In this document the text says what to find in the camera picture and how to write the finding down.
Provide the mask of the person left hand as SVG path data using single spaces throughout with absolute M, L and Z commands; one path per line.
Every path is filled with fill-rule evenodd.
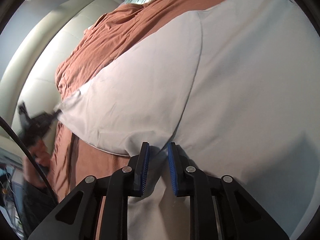
M 39 139 L 37 143 L 30 146 L 28 150 L 37 164 L 50 168 L 51 155 L 47 152 L 47 146 L 44 144 L 43 140 Z M 23 175 L 24 179 L 31 185 L 40 189 L 46 187 L 39 173 L 27 157 L 23 157 Z

